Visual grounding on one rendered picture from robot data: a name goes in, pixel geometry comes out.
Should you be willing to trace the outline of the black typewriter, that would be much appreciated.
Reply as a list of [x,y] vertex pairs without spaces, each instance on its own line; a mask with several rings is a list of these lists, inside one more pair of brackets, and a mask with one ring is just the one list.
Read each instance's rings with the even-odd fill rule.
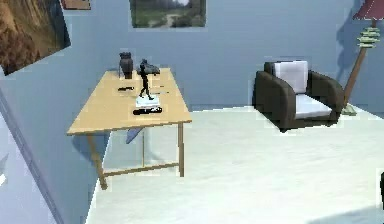
[[146,59],[143,59],[139,64],[138,73],[157,75],[160,73],[160,69],[155,65],[149,64]]

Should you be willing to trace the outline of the black remote control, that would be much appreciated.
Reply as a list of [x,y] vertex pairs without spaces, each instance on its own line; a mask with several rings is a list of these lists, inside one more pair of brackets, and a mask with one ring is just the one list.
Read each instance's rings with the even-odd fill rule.
[[152,108],[139,108],[133,110],[133,115],[143,115],[151,113],[162,113],[163,109],[161,107],[152,107]]

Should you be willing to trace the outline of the white book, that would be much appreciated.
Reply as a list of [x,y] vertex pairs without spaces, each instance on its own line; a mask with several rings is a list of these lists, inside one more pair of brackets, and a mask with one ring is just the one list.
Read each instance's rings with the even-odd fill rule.
[[148,96],[136,98],[137,108],[152,108],[152,107],[159,107],[159,106],[160,106],[160,99],[158,96],[154,96],[153,99],[150,99]]

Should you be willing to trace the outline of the dark brown vase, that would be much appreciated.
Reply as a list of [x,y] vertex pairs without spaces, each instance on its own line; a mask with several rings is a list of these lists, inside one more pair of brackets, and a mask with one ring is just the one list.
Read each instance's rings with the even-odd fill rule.
[[130,52],[121,52],[119,54],[120,56],[120,62],[119,67],[120,70],[124,74],[125,79],[131,79],[132,78],[132,72],[133,72],[133,60],[131,57]]

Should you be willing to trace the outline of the light wooden table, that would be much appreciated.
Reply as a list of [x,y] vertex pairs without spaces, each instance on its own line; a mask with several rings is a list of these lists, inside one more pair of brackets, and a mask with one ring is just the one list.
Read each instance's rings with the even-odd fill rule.
[[[84,135],[90,147],[90,154],[95,166],[100,187],[108,188],[106,179],[124,173],[157,170],[177,167],[179,174],[185,174],[184,163],[184,125],[192,121],[186,103],[169,68],[162,68],[160,74],[149,78],[149,83],[159,96],[162,113],[133,115],[136,96],[141,89],[140,77],[133,74],[131,79],[122,80],[114,71],[107,71],[89,96],[87,102],[69,127],[67,134]],[[130,91],[118,91],[120,87],[134,87]],[[96,150],[93,136],[98,132],[146,128],[163,125],[177,126],[178,160],[173,163],[157,164],[138,168],[106,172],[102,167],[102,159]]]

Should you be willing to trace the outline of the green landscape framed picture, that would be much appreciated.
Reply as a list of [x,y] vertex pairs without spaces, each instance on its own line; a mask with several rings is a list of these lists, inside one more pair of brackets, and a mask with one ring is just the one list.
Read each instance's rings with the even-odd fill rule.
[[206,0],[129,0],[134,28],[204,27]]

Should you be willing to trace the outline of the small orange framed picture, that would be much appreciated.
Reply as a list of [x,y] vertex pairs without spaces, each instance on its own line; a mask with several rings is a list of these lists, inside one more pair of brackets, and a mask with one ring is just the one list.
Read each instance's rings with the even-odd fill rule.
[[90,0],[61,0],[65,10],[90,10]]

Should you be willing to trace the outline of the floor lamp red shade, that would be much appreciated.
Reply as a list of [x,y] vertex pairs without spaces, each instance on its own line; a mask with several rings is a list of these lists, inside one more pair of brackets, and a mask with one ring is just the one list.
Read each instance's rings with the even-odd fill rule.
[[347,116],[355,116],[357,114],[349,104],[349,99],[367,50],[375,48],[376,43],[380,41],[381,34],[377,23],[384,20],[384,0],[364,0],[359,10],[354,14],[353,19],[367,20],[370,21],[371,24],[366,27],[357,38],[359,53],[344,88],[344,102],[341,111],[342,115]]

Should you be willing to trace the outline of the brown rocky landscape picture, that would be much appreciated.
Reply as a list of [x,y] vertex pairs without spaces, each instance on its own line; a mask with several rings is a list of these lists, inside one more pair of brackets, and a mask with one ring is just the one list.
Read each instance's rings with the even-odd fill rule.
[[70,45],[60,0],[0,0],[0,67],[6,76]]

